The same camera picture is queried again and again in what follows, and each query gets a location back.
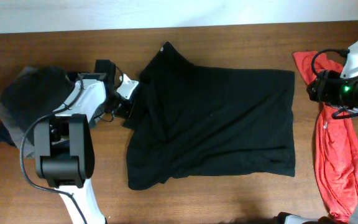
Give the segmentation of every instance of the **wooden surface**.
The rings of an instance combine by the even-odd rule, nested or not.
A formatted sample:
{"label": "wooden surface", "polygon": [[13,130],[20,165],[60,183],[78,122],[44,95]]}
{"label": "wooden surface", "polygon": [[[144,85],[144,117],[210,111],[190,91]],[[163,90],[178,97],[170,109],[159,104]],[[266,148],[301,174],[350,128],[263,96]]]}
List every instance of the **wooden surface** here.
{"label": "wooden surface", "polygon": [[[127,187],[125,163],[131,131],[120,127],[121,119],[99,123],[91,131],[96,154],[92,180],[108,222],[218,223],[270,218],[281,211],[304,217],[326,215],[313,172],[312,138],[319,107],[308,99],[291,53],[346,48],[358,40],[358,22],[3,34],[0,91],[25,65],[92,71],[97,58],[112,60],[136,78],[167,40],[196,65],[296,71],[296,176],[188,177],[133,191]],[[354,126],[358,134],[358,118]],[[34,161],[25,164],[30,177],[45,185],[35,176]],[[26,184],[18,150],[4,143],[0,143],[0,223],[70,223],[58,195]]]}

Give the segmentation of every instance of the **red cloth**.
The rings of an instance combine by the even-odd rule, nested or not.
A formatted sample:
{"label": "red cloth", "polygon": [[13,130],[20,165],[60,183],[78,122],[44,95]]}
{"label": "red cloth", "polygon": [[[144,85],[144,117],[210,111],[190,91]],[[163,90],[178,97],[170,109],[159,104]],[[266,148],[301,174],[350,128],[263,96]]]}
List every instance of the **red cloth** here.
{"label": "red cloth", "polygon": [[[306,84],[316,76],[311,59],[317,52],[296,52],[293,57]],[[322,69],[342,72],[342,65],[321,54],[315,63]],[[348,222],[358,202],[358,138],[349,119],[332,119],[337,111],[323,106],[316,124],[316,161],[314,171],[321,197],[335,220]]]}

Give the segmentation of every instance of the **black t-shirt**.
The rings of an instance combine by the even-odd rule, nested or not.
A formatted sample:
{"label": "black t-shirt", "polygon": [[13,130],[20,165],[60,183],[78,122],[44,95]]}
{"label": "black t-shirt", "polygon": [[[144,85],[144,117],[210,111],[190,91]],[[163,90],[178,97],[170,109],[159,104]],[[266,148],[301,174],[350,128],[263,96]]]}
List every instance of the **black t-shirt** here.
{"label": "black t-shirt", "polygon": [[295,75],[193,65],[167,42],[140,74],[127,150],[128,186],[170,177],[295,175]]}

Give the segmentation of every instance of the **white wall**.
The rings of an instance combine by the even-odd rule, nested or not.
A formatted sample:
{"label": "white wall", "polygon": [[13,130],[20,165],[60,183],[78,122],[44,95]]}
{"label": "white wall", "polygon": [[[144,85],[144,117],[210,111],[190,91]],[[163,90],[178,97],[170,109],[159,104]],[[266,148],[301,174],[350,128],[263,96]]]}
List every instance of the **white wall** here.
{"label": "white wall", "polygon": [[0,33],[358,20],[358,0],[0,0]]}

